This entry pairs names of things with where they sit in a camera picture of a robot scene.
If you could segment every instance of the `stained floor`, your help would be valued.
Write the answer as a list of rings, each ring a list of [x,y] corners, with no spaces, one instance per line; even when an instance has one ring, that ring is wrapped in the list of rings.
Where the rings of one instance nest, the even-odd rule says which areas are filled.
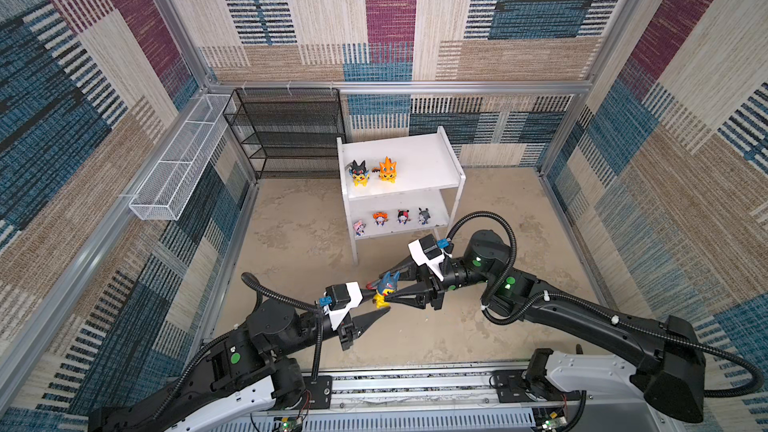
[[[477,210],[496,212],[512,225],[518,242],[516,268],[594,301],[587,276],[532,168],[470,168],[457,217]],[[453,194],[446,194],[452,204]],[[480,228],[505,236],[494,221],[478,218],[456,235],[456,252]],[[445,236],[446,230],[440,230]],[[422,236],[400,234],[358,242],[360,264],[352,264],[350,237],[338,180],[266,179],[248,227],[235,276],[226,294],[216,334],[241,323],[252,311],[256,293],[239,279],[254,273],[273,290],[307,302],[327,285],[365,284],[408,254],[408,243]],[[570,352],[577,342],[584,352],[600,349],[565,332],[516,322],[497,326],[480,312],[483,286],[446,294],[442,310],[418,310],[394,304],[392,310],[343,352],[339,341],[326,341],[323,368],[433,364],[526,359],[536,348]],[[363,304],[357,313],[373,310]],[[295,355],[302,367],[312,362],[312,348]]]

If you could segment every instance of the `two-tier white shelf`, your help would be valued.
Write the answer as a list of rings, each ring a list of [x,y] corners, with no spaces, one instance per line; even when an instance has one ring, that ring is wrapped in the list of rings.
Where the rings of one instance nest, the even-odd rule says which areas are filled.
[[[339,138],[336,144],[339,149],[346,226],[350,231],[352,260],[355,264],[358,240],[428,229],[432,229],[439,238],[437,228],[453,224],[466,176],[442,126],[439,126],[434,134],[350,144],[342,143]],[[385,157],[397,162],[395,183],[385,182],[379,179],[378,172],[371,172],[368,186],[355,187],[346,166],[352,160],[357,160],[359,164],[365,160],[366,167],[370,170],[378,167]],[[440,191],[455,187],[458,190],[449,215]],[[424,226],[418,223],[419,207],[428,208],[431,216]],[[399,209],[410,210],[411,220],[405,225],[398,224]],[[386,212],[389,215],[389,221],[385,222],[383,227],[374,223],[373,214],[376,212]],[[352,225],[360,219],[366,224],[366,231],[365,235],[357,237]]]

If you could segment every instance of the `wall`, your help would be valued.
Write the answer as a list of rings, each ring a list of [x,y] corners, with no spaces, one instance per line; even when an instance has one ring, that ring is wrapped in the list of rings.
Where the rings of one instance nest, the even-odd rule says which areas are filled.
[[[219,81],[580,80],[621,0],[173,0]],[[535,165],[560,97],[342,96],[351,138],[446,126],[466,166]]]
[[[643,0],[548,178],[611,305],[768,370],[768,0]],[[743,370],[708,357],[708,388]],[[690,430],[764,430],[764,391]]]
[[[152,0],[0,0],[0,354],[197,89]],[[133,219],[0,430],[83,429],[178,374],[246,188],[219,144],[178,222]]]

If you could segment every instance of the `black mesh rack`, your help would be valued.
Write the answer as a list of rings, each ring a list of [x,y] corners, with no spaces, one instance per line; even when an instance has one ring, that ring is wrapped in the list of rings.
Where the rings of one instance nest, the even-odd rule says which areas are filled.
[[[346,142],[336,89],[237,89],[226,122],[258,178],[339,176],[336,138]]]

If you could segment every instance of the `figurine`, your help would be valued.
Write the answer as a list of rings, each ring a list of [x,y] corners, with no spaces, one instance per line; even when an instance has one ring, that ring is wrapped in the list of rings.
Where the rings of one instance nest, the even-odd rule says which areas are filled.
[[[377,212],[373,214],[373,220],[376,221],[377,226],[383,227],[384,222],[387,222],[389,220],[389,216],[386,214],[386,212]]]
[[[366,225],[362,223],[362,219],[355,222],[355,225],[352,226],[352,228],[355,229],[355,235],[357,235],[358,237],[362,237],[363,235],[366,234]]]
[[[425,208],[422,210],[421,207],[418,208],[418,223],[422,226],[426,226],[427,222],[429,222],[429,209]]]
[[[407,211],[407,210],[398,210],[397,211],[397,223],[398,224],[405,225],[406,222],[411,220],[410,218],[408,218],[408,212],[409,211]]]
[[[367,186],[368,178],[371,173],[366,168],[366,161],[363,160],[360,162],[360,165],[357,165],[357,160],[352,160],[352,163],[350,164],[350,175],[352,176],[352,183],[355,184],[355,187],[359,184],[362,184],[363,187]]]
[[[397,162],[393,162],[389,157],[384,158],[384,162],[379,162],[377,168],[372,169],[372,172],[378,172],[381,180],[386,180],[391,183],[395,183],[397,177]]]
[[[390,272],[384,274],[379,285],[376,286],[376,295],[373,297],[373,301],[376,303],[376,308],[389,307],[387,302],[384,302],[384,297],[397,292],[397,281],[400,279],[400,272],[396,272],[392,275]]]

